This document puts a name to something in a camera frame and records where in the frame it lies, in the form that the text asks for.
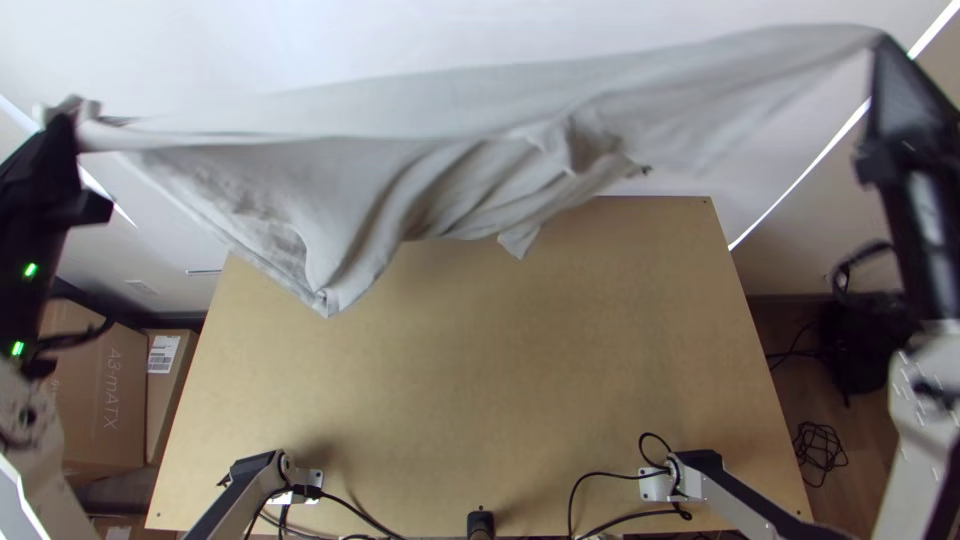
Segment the wooden floor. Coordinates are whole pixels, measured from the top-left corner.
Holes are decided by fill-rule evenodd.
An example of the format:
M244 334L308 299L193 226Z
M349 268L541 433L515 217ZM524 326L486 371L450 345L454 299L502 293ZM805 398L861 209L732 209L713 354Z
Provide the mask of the wooden floor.
M764 350L767 353L785 351L800 326L816 317L818 308L817 304L799 302L751 302ZM815 347L814 334L808 333L800 342L800 348ZM885 391L854 396L850 408L846 408L825 369L809 358L786 361L773 371L773 379L791 433L795 433L800 422L807 420L829 424L837 430L849 456L850 464L829 473L823 487L807 487L816 521L858 538L870 538L897 441L887 414ZM805 469L802 472L811 478L820 474ZM145 512L155 478L155 470L145 469L127 478L110 479L80 490L81 499L89 509L97 511ZM716 538L716 534L711 533L709 537ZM690 537L692 535L671 536L678 540ZM734 537L724 534L720 538Z

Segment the black cable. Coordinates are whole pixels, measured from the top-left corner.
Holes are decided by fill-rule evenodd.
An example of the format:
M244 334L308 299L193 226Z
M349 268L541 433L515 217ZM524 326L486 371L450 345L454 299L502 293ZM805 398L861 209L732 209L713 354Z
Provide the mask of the black cable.
M650 438L650 437L656 439L657 441L660 442L660 444L663 445L663 447L664 447L664 448L666 449L666 451L667 451L667 455L668 455L668 456L673 453L673 449L670 448L670 445L667 444L667 441L663 440L663 437L657 435L656 433L652 433L652 432L649 432L649 431L644 432L643 434L640 435L640 438L637 439L637 448L640 450L640 456L643 457L643 460L647 463L648 466L650 466L650 467L653 468L653 469L656 469L656 470L657 470L656 472L650 473L650 474L639 475L639 476L629 476L629 475L621 475L621 474L615 474L615 473L608 473L608 472L596 471L596 472L587 473L587 474L581 476L580 478L577 479L576 483L573 484L573 489L570 490L570 499L567 501L567 538L568 538L568 540L573 540L573 538L574 538L574 537L573 537L573 518L572 518L572 514L573 514L573 499L574 499L574 496L576 495L577 487L579 487L579 486L580 486L580 483L583 482L584 480L586 480L587 478L591 478L591 477L594 477L594 476L603 476L603 477L607 477L607 478L618 478L618 479L622 479L622 480L641 480L641 479L643 479L643 478L651 478L651 477L654 477L654 476L661 476L661 475L664 475L664 474L670 474L670 467L668 467L668 466L666 466L666 465L660 465L660 464L658 464L658 463L654 463L654 461L653 461L652 459L650 459L650 456L647 455L646 451L644 451L644 449L643 449L643 443L644 443L645 440L647 440L647 439ZM678 475L677 478L676 478L676 480L674 481L673 491L671 492L671 494L673 494L673 495L683 495L683 493L681 493L680 490L677 489L677 486L679 486L679 485L680 485L680 478L679 478L679 475ZM625 516L620 516L620 517L618 517L618 518L616 518L616 519L613 519L613 520L611 520L611 521L608 521L608 522L606 522L606 523L604 523L604 524L602 524L602 525L599 525L599 526L597 526L597 527L594 527L593 529L590 530L590 532L588 532L588 533L586 533L586 534L580 535L579 538L587 538L587 537L590 537L590 536L594 536L594 535L597 535L597 534L603 532L604 530L606 530L606 529L608 529L608 528L610 528L610 527L613 527L614 525L618 525L618 524L623 523L623 522L625 522L625 521L630 521L630 520L632 520L632 519L639 519L639 518L642 518L642 517L668 515L668 514L677 514L678 516L680 516L681 519L684 519L684 520L686 520L686 521L689 521L689 520L693 519L693 515L692 515L690 512L687 512L686 510L680 508L680 505L679 505L678 503L672 503L672 504L673 504L673 509L671 509L671 510L650 510L650 511L646 511L646 512L636 512L636 513L633 513L633 514L627 514L627 515L625 515Z
M288 513L290 513L290 505L285 504L283 505L283 508L280 509L280 519L278 520L280 524L277 525L277 540L283 540L283 533L284 533L284 530L287 528Z
M619 480L642 480L644 478L652 478L654 476L661 476L664 474L667 474L667 471L659 470L655 473L642 474L639 476L608 473L603 471L594 471L581 476L573 484L573 489L570 490L570 498L567 500L567 538L570 538L570 539L573 538L573 499L577 495L577 488L580 487L580 483L586 480L587 478L593 478L595 476L603 476L605 478L617 478Z
M686 516L690 516L690 513L689 513L689 512L686 512L685 510L678 510L678 509L676 509L676 508L674 508L674 509L672 509L672 510L650 510L650 511L647 511L647 512L636 512L636 513L634 513L634 514L627 514L627 515L625 515L625 516L620 516L620 517L618 517L617 519L613 519L613 520L610 520L610 521L604 523L603 525L599 525L599 526L597 526L597 527L594 527L594 528L590 529L590 531L589 531L588 533L580 535L580 538L589 538L589 537L591 537L591 536L600 534L600 533L602 533L603 531L609 529L610 527L613 527L614 525L619 525L619 524L623 523L624 521L630 521L630 520L632 520L632 519L639 519L639 518L642 518L642 517L662 516L662 515L666 515L666 514L679 514L680 517L682 517L683 519L693 519L692 516L689 517L689 518L688 518L688 517L684 517L685 515L686 515Z
M823 472L817 482L811 482L803 476L804 483L812 488L823 486L830 471L846 467L850 463L843 445L840 444L837 430L827 424L801 422L797 426L797 436L793 438L793 447L797 466L810 465ZM817 459L816 454L821 454L823 459Z
M247 533L243 535L243 540L249 540L250 534L253 533L253 526L257 523L257 516L263 513L263 507L267 505L267 501L276 497L277 495L287 491L286 488L275 490L273 493L267 495L267 498L263 500L263 503L260 504L260 509L257 510L257 513L250 518L250 526L247 527Z
M266 513L266 512L260 512L260 519L262 519L262 520L266 521L267 523L273 525L274 527L277 527L278 529L280 529L280 522L277 521L277 520L276 520L273 516L271 516L270 514L268 514L268 513ZM294 529L294 528L290 527L289 525L286 525L286 526L283 527L283 532L285 532L285 533L287 533L287 534L290 534L290 535L293 535L293 536L296 536L297 538L303 538L304 540L330 540L329 538L324 538L324 537L322 537L322 536L316 536L316 535L313 535L313 534L305 533L305 532L303 532L303 531L299 531L299 530L297 530L297 529Z
M113 319L113 317L107 317L103 320L103 323L100 326L97 328L90 326L85 332L80 332L77 334L58 334L39 339L37 340L35 352L40 353L53 349L66 349L68 347L82 345L88 341L93 341L105 334L107 330L110 330L115 322L116 321Z
M815 324L817 324L817 321L816 321L816 320L813 320L813 321L810 321L810 322L808 322L807 324L803 325L802 327L800 327L800 331L797 332L797 335L796 335L796 336L794 336L794 338L793 338L793 343L790 344L790 348L787 349L786 352L782 352L782 353L772 353L772 354L768 354L768 355L767 355L767 359L768 359L768 360L769 360L769 359L772 359L772 358L781 358L780 361L778 361L778 362L776 362L775 364L773 364L772 366L770 366L770 371L773 371L773 370L777 369L777 368L780 366L780 364L783 364L784 362L786 362L787 360L789 360L789 359L790 359L791 357L793 357L793 356L810 356L810 355L815 354L814 351L804 351L804 352L801 354L799 351L796 350L796 349L797 349L797 343L800 342L800 338L803 337L803 334L805 334L805 333L807 332L807 330L810 330L811 328L813 328L813 325L815 325Z
M654 469L660 469L661 471L669 471L670 467L667 467L666 465L659 465L657 463L654 463L653 460L650 459L649 456L647 456L647 453L643 451L643 441L647 440L647 437L653 437L654 439L660 441L660 444L662 444L663 447L666 448L667 455L673 453L673 450L670 448L670 445L667 444L667 441L663 440L663 437L657 435L656 433L651 433L647 431L642 435L640 435L640 438L637 439L637 448L640 449L640 457L642 457L643 460L647 462L647 465L653 467Z
M370 515L368 515L368 514L362 512L362 511L358 510L358 509L355 508L352 504L350 504L350 503L348 503L347 501L341 499L340 497L337 497L336 495L330 495L330 494L327 493L326 491L323 491L323 490L320 490L320 489L314 490L314 492L315 492L317 495L319 495L319 497L316 497L316 498L319 499L319 498L322 498L322 497L326 497L327 499L330 499L331 501L339 504L340 506L343 506L343 507L346 508L347 510L350 510L351 512L353 512L353 514L354 514L355 516L357 516L358 518L362 519L367 525L370 525L370 526L373 527L374 529L377 529L377 530L380 531L381 533L387 535L387 537L389 537L389 538L396 538L397 540L406 540L406 538L404 538L404 537L400 536L399 534L397 534L397 533L391 531L390 529L386 528L386 527L383 526L380 522L378 522L377 520L373 519L373 517L371 517Z

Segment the mdf board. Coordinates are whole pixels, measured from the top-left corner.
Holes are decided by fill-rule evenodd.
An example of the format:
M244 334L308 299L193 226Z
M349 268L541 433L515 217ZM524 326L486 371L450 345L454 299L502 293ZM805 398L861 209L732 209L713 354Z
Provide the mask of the mdf board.
M400 534L462 536L483 505L498 534L565 535L574 481L636 474L644 431L674 450L719 451L733 474L809 517L707 199L594 200L553 219L522 261L494 239L407 243L329 320L231 258L148 526L190 528L235 460L282 448ZM574 523L583 533L653 508L635 482L592 479ZM613 531L727 527L689 508L689 522L658 516ZM294 507L290 522L374 532L330 501Z

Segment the cardboard box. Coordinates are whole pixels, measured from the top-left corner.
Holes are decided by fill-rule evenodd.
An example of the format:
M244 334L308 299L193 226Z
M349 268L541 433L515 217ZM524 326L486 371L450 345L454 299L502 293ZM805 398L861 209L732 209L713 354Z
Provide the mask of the cardboard box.
M47 303L41 336L77 333L104 317L69 300ZM147 336L120 324L95 341L54 351L45 381L64 432L63 472L74 486L143 466Z
M147 330L147 463L160 465L200 336L190 330Z
M176 540L176 531L144 528L144 517L94 518L93 527L103 540Z

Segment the screw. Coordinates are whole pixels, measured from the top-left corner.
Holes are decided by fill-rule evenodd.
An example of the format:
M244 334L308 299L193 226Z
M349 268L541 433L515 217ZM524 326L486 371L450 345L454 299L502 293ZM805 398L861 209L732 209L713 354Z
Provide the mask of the screw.
M27 408L20 411L19 418L20 425L24 427L30 427L34 422L37 421L37 413L33 409Z

